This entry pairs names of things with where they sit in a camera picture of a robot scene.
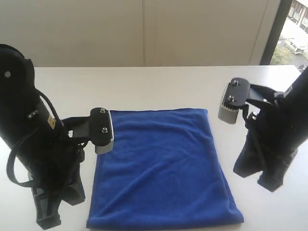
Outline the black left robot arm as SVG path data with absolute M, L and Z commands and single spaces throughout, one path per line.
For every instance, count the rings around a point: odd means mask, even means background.
M 6 44 L 0 46 L 0 136 L 11 149 L 7 176 L 31 189 L 37 224 L 44 230 L 60 225 L 60 203 L 85 200 L 80 179 L 84 150 L 35 87 L 32 61 Z

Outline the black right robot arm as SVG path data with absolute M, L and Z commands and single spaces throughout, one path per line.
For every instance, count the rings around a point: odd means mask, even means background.
M 285 92 L 255 85 L 266 102 L 259 113 L 243 107 L 246 141 L 233 172 L 245 178 L 261 172 L 258 184 L 270 192 L 283 184 L 299 146 L 308 138 L 308 71 L 304 70 Z

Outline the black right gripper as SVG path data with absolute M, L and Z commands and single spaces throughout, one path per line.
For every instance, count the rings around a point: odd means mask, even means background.
M 257 183 L 270 192 L 283 185 L 284 176 L 296 157 L 298 100 L 274 96 L 277 107 L 245 115 L 246 141 L 233 172 L 242 178 L 262 172 Z

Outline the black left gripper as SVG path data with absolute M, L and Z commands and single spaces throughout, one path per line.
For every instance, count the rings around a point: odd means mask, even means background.
M 79 166 L 85 159 L 81 146 L 69 136 L 63 123 L 51 115 L 39 117 L 35 132 L 24 143 L 25 164 L 37 187 L 31 188 L 36 223 L 41 228 L 61 225 L 61 199 L 74 206 L 85 201 Z

